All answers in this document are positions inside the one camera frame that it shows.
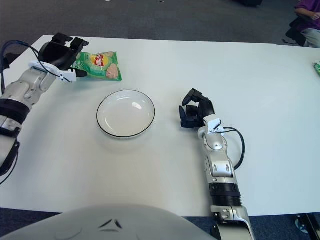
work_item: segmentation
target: green snack bag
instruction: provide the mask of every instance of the green snack bag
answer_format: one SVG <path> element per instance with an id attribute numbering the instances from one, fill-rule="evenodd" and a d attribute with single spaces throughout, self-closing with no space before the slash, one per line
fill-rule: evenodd
<path id="1" fill-rule="evenodd" d="M 121 81 L 117 52 L 109 51 L 98 54 L 80 52 L 72 68 L 86 71 L 88 76 L 99 79 Z"/>
<path id="2" fill-rule="evenodd" d="M 316 72 L 319 74 L 320 76 L 320 61 L 316 62 L 313 64 L 314 65 L 314 68 L 316 70 Z"/>

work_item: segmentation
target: red label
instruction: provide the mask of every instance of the red label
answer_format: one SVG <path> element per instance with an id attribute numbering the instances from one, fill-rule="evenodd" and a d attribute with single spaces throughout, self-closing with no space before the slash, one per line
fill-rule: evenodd
<path id="1" fill-rule="evenodd" d="M 94 64 L 97 66 L 103 67 L 104 66 L 103 60 L 104 60 L 104 56 L 102 54 L 99 54 L 95 57 Z"/>

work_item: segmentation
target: robotic hand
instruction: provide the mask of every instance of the robotic hand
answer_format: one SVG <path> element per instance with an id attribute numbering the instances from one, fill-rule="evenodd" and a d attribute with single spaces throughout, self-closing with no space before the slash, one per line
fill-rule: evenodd
<path id="1" fill-rule="evenodd" d="M 198 106 L 187 105 L 191 101 Z M 245 154 L 244 139 L 241 133 L 232 127 L 222 127 L 216 116 L 212 102 L 202 93 L 192 89 L 179 106 L 181 127 L 199 128 L 198 137 L 204 151 L 204 165 L 210 195 L 212 197 L 211 212 L 217 222 L 212 228 L 212 235 L 218 240 L 254 240 L 253 230 L 247 209 L 242 206 L 241 194 L 235 174 Z M 228 144 L 223 134 L 236 131 L 242 141 L 242 154 L 239 163 L 233 167 L 227 155 Z"/>
<path id="2" fill-rule="evenodd" d="M 86 76 L 86 72 L 70 69 L 76 61 L 78 53 L 89 43 L 76 37 L 70 44 L 65 46 L 73 38 L 64 34 L 56 34 L 51 42 L 46 43 L 40 50 L 37 59 L 29 63 L 30 69 L 25 71 L 20 79 L 5 88 L 4 67 L 1 65 L 1 88 L 0 97 L 0 176 L 6 174 L 17 158 L 20 143 L 17 137 L 22 129 L 22 124 L 40 96 L 45 93 L 56 79 L 75 82 L 76 76 Z M 35 49 L 26 43 L 24 46 Z"/>

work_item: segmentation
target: gray carpet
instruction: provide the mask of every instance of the gray carpet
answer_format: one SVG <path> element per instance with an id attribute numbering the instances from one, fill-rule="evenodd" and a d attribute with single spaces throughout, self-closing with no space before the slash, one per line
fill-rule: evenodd
<path id="1" fill-rule="evenodd" d="M 1 0 L 0 45 L 42 35 L 283 44 L 297 0 L 245 7 L 228 0 Z M 15 53 L 22 47 L 12 48 Z M 56 213 L 0 209 L 0 236 Z M 210 231 L 212 218 L 187 217 Z M 308 240 L 293 216 L 251 217 L 257 240 Z"/>

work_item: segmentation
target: white table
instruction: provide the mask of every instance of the white table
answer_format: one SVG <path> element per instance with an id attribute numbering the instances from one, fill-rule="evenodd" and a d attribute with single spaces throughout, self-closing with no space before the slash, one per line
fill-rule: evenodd
<path id="1" fill-rule="evenodd" d="M 225 127 L 242 132 L 236 171 L 250 216 L 320 212 L 320 49 L 271 44 L 84 37 L 84 51 L 117 51 L 122 82 L 56 81 L 23 124 L 16 169 L 0 207 L 65 212 L 105 203 L 209 216 L 210 196 L 197 132 L 180 127 L 191 88 L 209 97 Z M 41 37 L 37 49 L 51 40 Z M 5 71 L 16 81 L 34 60 L 26 51 Z M 143 135 L 114 139 L 96 111 L 110 93 L 139 90 L 155 104 Z M 227 135 L 229 156 L 241 143 Z"/>

